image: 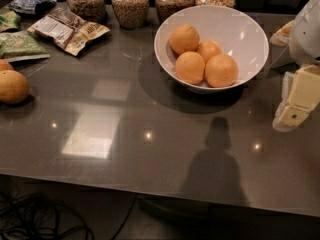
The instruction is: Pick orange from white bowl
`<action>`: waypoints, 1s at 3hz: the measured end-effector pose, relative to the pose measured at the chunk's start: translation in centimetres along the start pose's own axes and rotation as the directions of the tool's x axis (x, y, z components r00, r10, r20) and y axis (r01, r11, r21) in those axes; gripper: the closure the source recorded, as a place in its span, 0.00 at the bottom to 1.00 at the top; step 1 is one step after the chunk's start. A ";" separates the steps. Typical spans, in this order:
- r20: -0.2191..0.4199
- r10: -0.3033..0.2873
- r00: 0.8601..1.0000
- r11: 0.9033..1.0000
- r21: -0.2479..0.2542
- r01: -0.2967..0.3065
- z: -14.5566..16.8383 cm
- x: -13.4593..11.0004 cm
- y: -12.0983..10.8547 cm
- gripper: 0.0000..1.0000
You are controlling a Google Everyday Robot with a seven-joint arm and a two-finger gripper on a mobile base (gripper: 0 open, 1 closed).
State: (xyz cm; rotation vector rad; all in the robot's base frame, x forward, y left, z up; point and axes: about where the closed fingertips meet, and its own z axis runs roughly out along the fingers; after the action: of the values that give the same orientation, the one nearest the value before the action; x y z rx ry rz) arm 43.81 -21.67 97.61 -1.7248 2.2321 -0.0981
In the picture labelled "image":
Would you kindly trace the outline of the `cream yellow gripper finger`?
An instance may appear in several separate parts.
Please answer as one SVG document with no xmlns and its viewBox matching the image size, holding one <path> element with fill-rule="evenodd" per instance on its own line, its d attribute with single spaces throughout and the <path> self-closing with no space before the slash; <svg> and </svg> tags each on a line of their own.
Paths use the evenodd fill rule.
<svg viewBox="0 0 320 240">
<path fill-rule="evenodd" d="M 286 72 L 281 98 L 273 128 L 289 132 L 298 128 L 320 103 L 320 66 L 304 64 L 295 73 Z"/>
</svg>

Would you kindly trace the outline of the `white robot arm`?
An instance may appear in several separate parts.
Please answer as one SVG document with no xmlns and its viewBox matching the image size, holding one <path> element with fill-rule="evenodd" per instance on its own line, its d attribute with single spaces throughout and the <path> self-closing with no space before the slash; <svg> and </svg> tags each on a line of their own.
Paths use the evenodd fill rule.
<svg viewBox="0 0 320 240">
<path fill-rule="evenodd" d="M 299 66 L 295 73 L 285 73 L 282 101 L 273 120 L 275 130 L 289 132 L 320 103 L 320 0 L 309 0 L 294 20 L 272 35 L 270 43 L 284 48 L 273 68 Z"/>
</svg>

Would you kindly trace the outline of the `tan packet behind arm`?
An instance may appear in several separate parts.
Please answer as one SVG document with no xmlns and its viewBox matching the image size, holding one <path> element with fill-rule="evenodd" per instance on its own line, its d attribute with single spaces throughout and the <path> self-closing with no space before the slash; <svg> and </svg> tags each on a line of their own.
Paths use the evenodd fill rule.
<svg viewBox="0 0 320 240">
<path fill-rule="evenodd" d="M 278 29 L 270 38 L 270 43 L 276 46 L 287 46 L 294 21 L 290 21 Z"/>
</svg>

